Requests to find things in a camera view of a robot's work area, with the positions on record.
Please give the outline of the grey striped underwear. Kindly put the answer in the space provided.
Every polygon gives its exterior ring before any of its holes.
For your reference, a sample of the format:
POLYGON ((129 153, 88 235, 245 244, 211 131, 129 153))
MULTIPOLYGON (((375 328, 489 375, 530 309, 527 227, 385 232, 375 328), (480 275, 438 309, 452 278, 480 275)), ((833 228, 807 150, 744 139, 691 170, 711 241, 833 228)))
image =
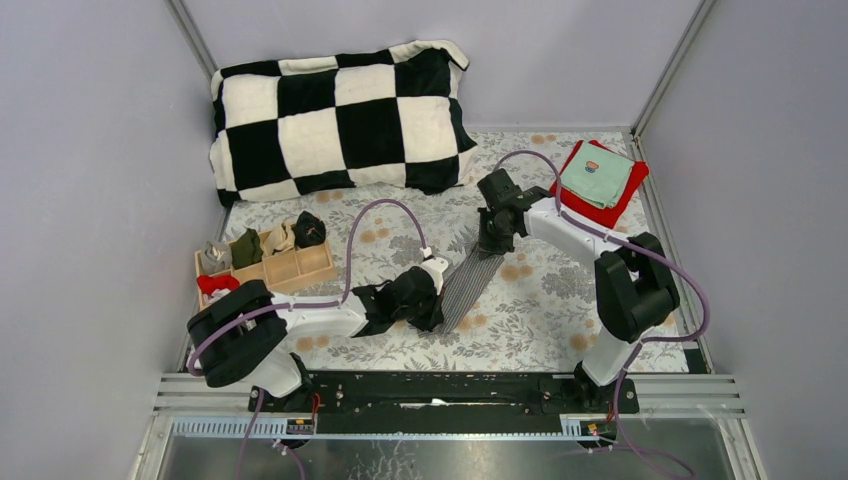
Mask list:
POLYGON ((503 256, 480 259, 477 242, 469 242, 465 248, 465 258, 456 267, 450 266, 446 271, 444 292, 441 296, 444 319, 432 331, 421 331, 420 337, 454 331, 503 264, 503 256))

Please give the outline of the wooden divided organizer box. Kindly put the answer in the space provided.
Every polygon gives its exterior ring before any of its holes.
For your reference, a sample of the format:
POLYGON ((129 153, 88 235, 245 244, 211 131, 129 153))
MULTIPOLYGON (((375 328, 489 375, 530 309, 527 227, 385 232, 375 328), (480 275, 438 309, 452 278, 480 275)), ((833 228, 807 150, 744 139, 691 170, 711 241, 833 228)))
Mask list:
POLYGON ((328 242, 307 248, 294 246, 285 252, 264 256, 259 263, 242 269, 228 266, 215 268, 211 273, 207 273, 203 268, 202 257, 202 250, 194 253, 196 277, 208 275, 217 278, 229 275, 241 284, 259 279, 275 293, 292 294, 338 277, 328 242))

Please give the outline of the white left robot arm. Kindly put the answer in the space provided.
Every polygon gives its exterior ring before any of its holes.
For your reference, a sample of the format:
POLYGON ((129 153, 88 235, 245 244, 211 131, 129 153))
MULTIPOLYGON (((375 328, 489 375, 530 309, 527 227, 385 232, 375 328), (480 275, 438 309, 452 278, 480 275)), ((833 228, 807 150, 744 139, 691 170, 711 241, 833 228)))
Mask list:
POLYGON ((187 368, 210 388, 246 383, 288 411, 309 401, 308 373, 285 350, 288 338, 381 335, 399 322, 430 332, 443 321, 444 260, 432 257, 394 280, 355 287, 340 300, 272 293, 251 280, 187 323, 194 346, 187 368))

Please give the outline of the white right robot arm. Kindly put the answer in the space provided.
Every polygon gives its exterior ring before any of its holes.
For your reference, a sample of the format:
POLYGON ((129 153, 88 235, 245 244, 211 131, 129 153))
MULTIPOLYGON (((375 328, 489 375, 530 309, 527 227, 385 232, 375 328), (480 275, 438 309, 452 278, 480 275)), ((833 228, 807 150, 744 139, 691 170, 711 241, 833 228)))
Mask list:
POLYGON ((680 294, 658 239, 650 233, 624 238, 570 213, 553 198, 520 200, 479 213, 481 256, 514 251, 514 237, 543 241, 594 270, 595 301, 602 327, 575 368, 575 402, 597 412, 613 398, 612 384, 646 332, 666 321, 680 294))

